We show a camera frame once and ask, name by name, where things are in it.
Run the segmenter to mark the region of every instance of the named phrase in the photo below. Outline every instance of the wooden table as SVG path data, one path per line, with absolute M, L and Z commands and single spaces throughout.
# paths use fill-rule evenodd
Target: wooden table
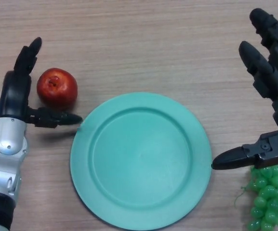
M 30 104 L 40 105 L 36 82 L 60 67 L 79 84 L 75 113 L 86 117 L 113 96 L 149 91 L 191 110 L 206 129 L 213 157 L 277 130 L 271 102 L 252 87 L 238 46 L 265 55 L 249 13 L 261 7 L 278 19 L 275 0 L 0 0 L 0 90 L 23 45 L 43 39 L 32 72 Z M 28 126 L 30 153 L 13 231 L 109 231 L 85 209 L 69 173 L 76 127 Z M 237 202 L 248 168 L 214 171 L 200 204 L 170 231 L 243 231 L 252 197 Z

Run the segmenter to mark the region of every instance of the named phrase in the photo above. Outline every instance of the black robotic finger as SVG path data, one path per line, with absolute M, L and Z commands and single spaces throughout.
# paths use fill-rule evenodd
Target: black robotic finger
M 260 8 L 252 10 L 250 20 L 270 52 L 269 62 L 278 69 L 278 20 Z
M 243 41 L 239 46 L 239 55 L 253 76 L 253 86 L 263 98 L 273 101 L 275 110 L 278 108 L 278 70 L 271 65 L 250 43 Z

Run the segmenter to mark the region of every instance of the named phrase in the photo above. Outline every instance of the apple stem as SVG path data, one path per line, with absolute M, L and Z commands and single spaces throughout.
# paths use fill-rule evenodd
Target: apple stem
M 54 87 L 56 87 L 56 83 L 53 83 L 52 81 L 49 81 Z

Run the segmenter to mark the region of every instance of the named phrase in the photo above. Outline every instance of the plate rim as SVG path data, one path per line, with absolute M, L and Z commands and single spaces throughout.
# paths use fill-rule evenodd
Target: plate rim
M 82 127 L 85 126 L 85 124 L 87 123 L 88 120 L 90 120 L 92 118 L 92 121 L 93 119 L 97 120 L 97 118 L 93 118 L 93 116 L 95 114 L 97 114 L 99 111 L 103 110 L 103 108 L 107 107 L 107 106 L 110 106 L 111 103 L 114 103 L 114 102 L 117 102 L 117 103 L 123 103 L 123 101 L 127 101 L 127 98 L 131 98 L 131 97 L 134 97 L 136 98 L 137 100 L 142 100 L 143 101 L 145 100 L 145 104 L 149 104 L 150 105 L 153 105 L 153 100 L 154 102 L 159 102 L 159 100 L 163 100 L 165 101 L 167 104 L 171 104 L 171 105 L 174 105 L 175 107 L 179 108 L 179 110 L 181 112 L 184 112 L 186 115 L 189 116 L 189 120 L 186 119 L 186 123 L 190 123 L 189 121 L 192 121 L 191 123 L 193 125 L 196 125 L 197 128 L 199 129 L 199 131 L 201 132 L 201 136 L 203 137 L 203 145 L 206 145 L 206 147 L 204 148 L 205 151 L 206 151 L 206 154 L 205 156 L 208 157 L 208 160 L 205 160 L 202 162 L 202 163 L 198 163 L 198 164 L 201 164 L 205 167 L 207 167 L 205 169 L 205 176 L 204 176 L 204 180 L 200 180 L 198 181 L 198 183 L 200 183 L 200 193 L 197 193 L 197 194 L 200 194 L 200 196 L 197 196 L 197 198 L 195 200 L 191 200 L 192 201 L 192 205 L 189 205 L 187 206 L 187 209 L 184 209 L 183 212 L 180 212 L 178 215 L 174 215 L 171 214 L 171 219 L 167 219 L 166 221 L 164 221 L 163 223 L 161 224 L 156 224 L 157 222 L 154 223 L 154 225 L 146 225 L 146 227 L 143 227 L 142 225 L 139 225 L 137 227 L 135 227 L 135 225 L 127 225 L 127 222 L 126 224 L 119 224 L 119 222 L 116 222 L 114 219 L 113 221 L 110 220 L 110 216 L 104 216 L 104 214 L 106 212 L 102 212 L 102 214 L 99 213 L 99 211 L 97 211 L 97 209 L 95 209 L 94 207 L 91 207 L 91 198 L 89 198 L 88 195 L 85 194 L 85 192 L 89 191 L 89 190 L 84 190 L 82 188 L 86 188 L 82 185 L 80 185 L 80 183 L 78 183 L 78 178 L 79 176 L 76 175 L 76 162 L 75 162 L 75 157 L 74 157 L 74 152 L 75 152 L 75 148 L 76 148 L 76 144 L 77 144 L 77 140 L 79 139 L 78 137 L 80 136 L 80 134 L 82 134 L 80 131 L 82 131 Z M 133 102 L 128 102 L 126 104 L 121 104 L 120 106 L 121 107 L 127 107 L 127 108 L 133 108 L 135 107 L 134 106 L 135 103 Z M 161 103 L 158 103 L 157 105 L 155 105 L 155 108 L 161 108 L 162 105 Z M 120 111 L 119 107 L 116 108 L 115 110 L 112 109 L 112 111 Z M 89 138 L 93 138 L 94 136 L 94 132 L 91 132 L 91 134 L 89 135 Z M 184 216 L 186 216 L 189 212 L 191 212 L 195 207 L 196 205 L 199 203 L 199 201 L 202 199 L 202 197 L 204 196 L 205 192 L 206 192 L 206 189 L 209 185 L 209 182 L 210 182 L 210 177 L 211 177 L 211 173 L 212 173 L 212 168 L 211 168 L 211 162 L 212 162 L 212 150 L 211 150 L 211 146 L 210 146 L 210 142 L 209 142 L 209 139 L 208 139 L 208 136 L 202 126 L 202 124 L 199 122 L 199 120 L 195 117 L 195 115 L 189 111 L 185 106 L 183 106 L 182 104 L 180 104 L 179 102 L 169 98 L 169 97 L 166 97 L 164 95 L 160 95 L 160 94 L 156 94 L 156 93 L 149 93 L 149 92 L 133 92 L 133 93 L 126 93 L 126 94 L 122 94 L 122 95 L 119 95 L 119 96 L 116 96 L 116 97 L 113 97 L 111 99 L 109 99 L 108 101 L 105 101 L 104 103 L 100 104 L 98 107 L 96 107 L 83 121 L 83 123 L 81 124 L 81 126 L 79 127 L 78 129 L 78 132 L 73 140 L 73 144 L 72 144 L 72 147 L 71 147 L 71 154 L 70 154 L 70 161 L 69 161 L 69 164 L 70 164 L 70 173 L 71 173 L 71 178 L 72 178 L 72 182 L 73 182 L 73 185 L 75 187 L 75 190 L 77 192 L 77 194 L 79 195 L 81 201 L 88 207 L 88 209 L 93 213 L 95 214 L 98 218 L 100 218 L 101 220 L 103 220 L 104 222 L 106 223 L 109 223 L 113 226 L 116 226 L 116 227 L 119 227 L 119 228 L 123 228 L 123 229 L 128 229 L 128 230 L 152 230 L 152 229 L 159 229 L 159 228 L 163 228 L 163 227 L 166 227 L 166 226 L 169 226 L 177 221 L 179 221 L 180 219 L 182 219 Z

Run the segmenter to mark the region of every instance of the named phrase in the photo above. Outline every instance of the green plate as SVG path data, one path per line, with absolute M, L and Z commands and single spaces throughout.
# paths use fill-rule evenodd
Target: green plate
M 100 219 L 128 230 L 175 223 L 203 196 L 212 154 L 196 117 L 178 102 L 130 93 L 98 106 L 75 136 L 74 186 Z

